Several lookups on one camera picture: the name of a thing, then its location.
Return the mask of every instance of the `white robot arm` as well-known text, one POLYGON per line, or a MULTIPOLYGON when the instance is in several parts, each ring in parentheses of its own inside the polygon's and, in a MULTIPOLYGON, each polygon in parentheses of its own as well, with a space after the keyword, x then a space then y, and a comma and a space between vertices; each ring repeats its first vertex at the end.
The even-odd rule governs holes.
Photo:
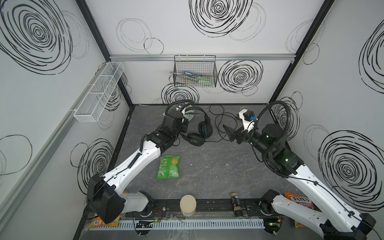
MULTIPOLYGON (((366 239, 366 235, 376 223, 375 219, 370 214, 361 214, 334 195, 296 154, 284 146, 287 126, 283 130, 277 124, 268 124, 262 133, 256 131, 259 118, 274 104, 282 104, 285 107, 288 126, 290 124, 288 106, 285 106, 284 102, 275 101, 257 117, 252 111, 241 110, 239 118, 242 120, 243 126, 238 130, 226 125, 223 127, 230 141, 236 139, 239 144, 248 142, 254 149, 261 152, 266 166, 297 186, 321 212, 288 200, 273 190, 269 190, 262 197, 261 204, 264 210, 275 211, 295 219, 325 239, 366 239)), ((123 191, 144 167, 173 145, 180 133, 187 131, 188 120, 183 113, 180 111, 167 112, 167 110, 163 123, 155 131, 142 138, 137 151, 102 177, 95 175, 90 179, 87 200, 90 207, 104 222, 111 222, 121 212, 137 211, 145 215, 152 209, 148 207, 151 198, 145 192, 126 194, 123 191)))

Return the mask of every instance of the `black wire basket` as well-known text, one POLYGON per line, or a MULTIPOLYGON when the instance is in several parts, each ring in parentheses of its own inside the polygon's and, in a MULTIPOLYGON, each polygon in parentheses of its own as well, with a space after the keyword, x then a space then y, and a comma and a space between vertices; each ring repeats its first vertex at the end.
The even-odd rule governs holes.
POLYGON ((173 82, 175 87, 186 84, 193 87, 215 88, 217 69, 215 55, 175 55, 173 82))

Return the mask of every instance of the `chip bag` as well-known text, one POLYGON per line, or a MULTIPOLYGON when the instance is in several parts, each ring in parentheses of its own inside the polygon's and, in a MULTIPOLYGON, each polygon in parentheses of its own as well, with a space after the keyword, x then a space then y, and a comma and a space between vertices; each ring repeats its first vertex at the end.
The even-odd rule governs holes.
MULTIPOLYGON (((313 203, 307 197, 303 197, 303 196, 300 196, 300 195, 292 194, 290 192, 285 192, 284 195, 285 195, 286 198, 288 198, 292 202, 296 202, 296 203, 298 203, 300 205, 303 205, 304 207, 307 207, 309 209, 313 209, 313 203)), ((299 223, 298 221, 295 220, 295 227, 299 228, 299 227, 306 227, 306 226, 304 226, 303 224, 301 224, 301 223, 299 223)))
POLYGON ((179 177, 180 156, 164 155, 160 157, 160 167, 157 179, 179 177))
POLYGON ((102 226, 108 226, 108 227, 118 227, 119 226, 119 220, 120 220, 120 215, 115 219, 113 220, 112 222, 110 223, 104 223, 103 220, 99 217, 96 217, 92 220, 89 228, 90 229, 93 229, 95 227, 102 227, 102 226))

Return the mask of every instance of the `wire basket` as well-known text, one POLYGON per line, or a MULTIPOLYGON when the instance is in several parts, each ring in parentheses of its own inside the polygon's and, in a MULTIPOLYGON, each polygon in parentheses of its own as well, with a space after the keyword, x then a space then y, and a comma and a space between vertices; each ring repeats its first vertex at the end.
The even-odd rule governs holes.
POLYGON ((124 66, 121 62, 108 62, 73 116, 79 122, 97 122, 119 81, 124 66))
POLYGON ((175 87, 187 84, 193 87, 215 88, 217 69, 215 55, 175 55, 173 82, 175 87))

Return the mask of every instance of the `green snack bag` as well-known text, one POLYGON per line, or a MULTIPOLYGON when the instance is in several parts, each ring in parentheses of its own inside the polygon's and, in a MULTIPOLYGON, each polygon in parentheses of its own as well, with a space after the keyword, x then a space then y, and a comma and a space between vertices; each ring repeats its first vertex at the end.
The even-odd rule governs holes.
POLYGON ((160 157, 160 167, 157 179, 179 177, 180 156, 164 155, 160 157))

